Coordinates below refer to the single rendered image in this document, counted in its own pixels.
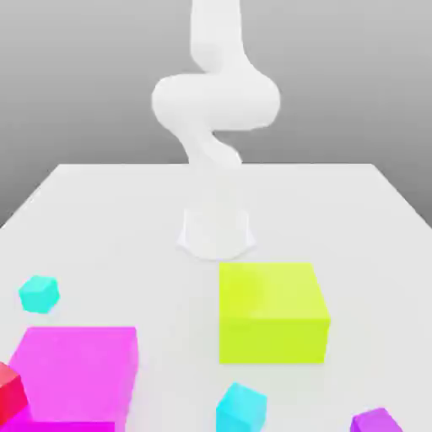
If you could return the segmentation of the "large yellow-green box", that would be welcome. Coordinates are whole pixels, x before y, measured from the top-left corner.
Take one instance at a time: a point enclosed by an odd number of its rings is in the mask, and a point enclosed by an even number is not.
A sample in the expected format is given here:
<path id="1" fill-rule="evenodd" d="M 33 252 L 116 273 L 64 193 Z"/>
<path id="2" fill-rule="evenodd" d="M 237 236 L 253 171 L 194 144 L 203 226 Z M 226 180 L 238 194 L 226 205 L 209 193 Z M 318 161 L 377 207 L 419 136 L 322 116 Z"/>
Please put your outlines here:
<path id="1" fill-rule="evenodd" d="M 219 362 L 321 364 L 331 317 L 308 262 L 219 264 Z"/>

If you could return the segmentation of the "small purple cube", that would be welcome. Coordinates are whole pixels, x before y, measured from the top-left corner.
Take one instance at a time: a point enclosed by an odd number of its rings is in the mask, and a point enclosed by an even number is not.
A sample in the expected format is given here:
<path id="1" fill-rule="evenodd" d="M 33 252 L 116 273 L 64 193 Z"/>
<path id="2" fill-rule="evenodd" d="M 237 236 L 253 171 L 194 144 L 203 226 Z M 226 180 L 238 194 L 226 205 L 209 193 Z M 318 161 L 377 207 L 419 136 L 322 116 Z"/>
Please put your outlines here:
<path id="1" fill-rule="evenodd" d="M 349 432 L 403 432 L 385 408 L 354 415 Z"/>

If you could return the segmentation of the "small red cube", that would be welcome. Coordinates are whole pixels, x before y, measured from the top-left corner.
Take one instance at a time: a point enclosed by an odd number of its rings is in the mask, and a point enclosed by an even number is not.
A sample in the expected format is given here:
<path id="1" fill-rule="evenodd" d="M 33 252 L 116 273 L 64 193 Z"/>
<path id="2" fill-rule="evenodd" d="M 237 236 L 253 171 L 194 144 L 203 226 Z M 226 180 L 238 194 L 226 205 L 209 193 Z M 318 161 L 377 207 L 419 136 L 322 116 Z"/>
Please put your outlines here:
<path id="1" fill-rule="evenodd" d="M 28 405 L 21 376 L 0 362 L 0 427 Z"/>

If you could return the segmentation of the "small cyan cube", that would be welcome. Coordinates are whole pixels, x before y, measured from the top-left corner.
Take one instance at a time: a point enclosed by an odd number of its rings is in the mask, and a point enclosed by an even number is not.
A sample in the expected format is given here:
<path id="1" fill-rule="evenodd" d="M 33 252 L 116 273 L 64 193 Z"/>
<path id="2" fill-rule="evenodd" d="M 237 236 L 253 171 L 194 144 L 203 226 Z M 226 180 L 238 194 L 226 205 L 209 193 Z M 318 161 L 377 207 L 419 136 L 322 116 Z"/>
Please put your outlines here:
<path id="1" fill-rule="evenodd" d="M 233 383 L 216 407 L 216 432 L 261 432 L 267 417 L 267 397 Z"/>
<path id="2" fill-rule="evenodd" d="M 60 299 L 57 280 L 35 275 L 19 289 L 19 298 L 25 311 L 47 314 Z"/>

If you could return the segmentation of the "large magenta box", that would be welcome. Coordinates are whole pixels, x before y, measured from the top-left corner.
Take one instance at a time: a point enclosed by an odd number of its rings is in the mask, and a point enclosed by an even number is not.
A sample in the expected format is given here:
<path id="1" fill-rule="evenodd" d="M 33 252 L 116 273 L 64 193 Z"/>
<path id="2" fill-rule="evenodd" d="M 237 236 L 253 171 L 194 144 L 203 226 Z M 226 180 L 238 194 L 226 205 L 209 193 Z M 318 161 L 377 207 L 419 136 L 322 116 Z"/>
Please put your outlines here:
<path id="1" fill-rule="evenodd" d="M 0 432 L 126 432 L 135 327 L 29 327 L 8 364 L 28 404 Z"/>

